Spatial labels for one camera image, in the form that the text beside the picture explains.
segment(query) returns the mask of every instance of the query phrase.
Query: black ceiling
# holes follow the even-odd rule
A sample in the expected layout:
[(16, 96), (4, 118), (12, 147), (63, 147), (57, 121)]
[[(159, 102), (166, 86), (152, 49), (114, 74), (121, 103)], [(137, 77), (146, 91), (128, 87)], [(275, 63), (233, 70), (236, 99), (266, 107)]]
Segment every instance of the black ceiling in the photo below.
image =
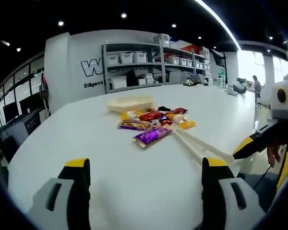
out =
[[(258, 0), (205, 0), (238, 40), (271, 43), (286, 49), (280, 26), (288, 8)], [(120, 17), (127, 13), (127, 19)], [(58, 21), (65, 25), (58, 27)], [(230, 40), (224, 29), (194, 0), (7, 0), (0, 1), (0, 82), (16, 67), (45, 49), (48, 38), (103, 29), (165, 33), (193, 44), (213, 47)]]

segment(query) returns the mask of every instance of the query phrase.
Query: desk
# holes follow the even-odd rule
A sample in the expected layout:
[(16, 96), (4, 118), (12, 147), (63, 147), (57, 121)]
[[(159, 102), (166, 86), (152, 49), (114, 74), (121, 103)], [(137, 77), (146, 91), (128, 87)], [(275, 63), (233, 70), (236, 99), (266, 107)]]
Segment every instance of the desk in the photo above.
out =
[[(102, 204), (113, 229), (191, 230), (202, 221), (201, 169), (186, 157), (176, 137), (143, 150), (132, 139), (139, 131), (116, 128), (120, 116), (109, 113), (106, 104), (131, 95), (153, 95), (158, 106), (187, 108), (187, 117), (197, 123), (188, 132), (228, 154), (252, 133), (251, 92), (234, 97), (216, 87), (164, 85), (70, 103), (28, 137), (9, 165), (8, 190), (23, 212), (67, 161), (87, 157), (91, 197)], [(234, 164), (237, 175), (240, 162)]]

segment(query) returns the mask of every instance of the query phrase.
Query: white table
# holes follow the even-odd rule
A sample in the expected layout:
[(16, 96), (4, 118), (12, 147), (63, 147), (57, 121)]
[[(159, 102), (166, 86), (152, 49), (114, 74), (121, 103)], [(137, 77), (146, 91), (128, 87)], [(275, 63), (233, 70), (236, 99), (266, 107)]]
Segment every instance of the white table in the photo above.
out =
[[(202, 221), (201, 169), (176, 137), (144, 150), (132, 139), (139, 131), (116, 128), (120, 116), (109, 113), (106, 104), (130, 95), (153, 95), (157, 106), (187, 108), (197, 124), (188, 132), (228, 154), (252, 133), (251, 92), (234, 97), (216, 87), (167, 85), (74, 102), (42, 123), (10, 163), (8, 190), (20, 210), (29, 210), (34, 193), (67, 161), (87, 157), (91, 204), (102, 207), (112, 229), (191, 230)], [(235, 164), (236, 175), (240, 163)], [(91, 227), (98, 225), (95, 215), (90, 211)]]

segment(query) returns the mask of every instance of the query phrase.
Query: tan tray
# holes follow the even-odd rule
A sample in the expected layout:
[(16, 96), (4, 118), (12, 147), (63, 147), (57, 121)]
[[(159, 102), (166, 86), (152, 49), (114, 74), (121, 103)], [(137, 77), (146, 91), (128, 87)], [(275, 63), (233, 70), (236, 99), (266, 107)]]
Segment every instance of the tan tray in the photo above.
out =
[(152, 96), (119, 97), (108, 103), (110, 111), (123, 113), (127, 111), (145, 111), (153, 105)]

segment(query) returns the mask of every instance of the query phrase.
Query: wall logo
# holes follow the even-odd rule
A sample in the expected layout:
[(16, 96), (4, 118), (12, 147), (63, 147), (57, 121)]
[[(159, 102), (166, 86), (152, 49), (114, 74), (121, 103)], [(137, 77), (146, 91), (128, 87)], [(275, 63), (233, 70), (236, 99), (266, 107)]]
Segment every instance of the wall logo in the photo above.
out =
[(86, 77), (92, 77), (93, 75), (101, 75), (104, 73), (102, 69), (102, 58), (94, 58), (90, 61), (82, 61), (80, 63)]
[(101, 81), (98, 81), (98, 82), (90, 82), (90, 83), (85, 83), (84, 84), (84, 88), (94, 88), (95, 86), (97, 85), (103, 85), (104, 82), (101, 80)]

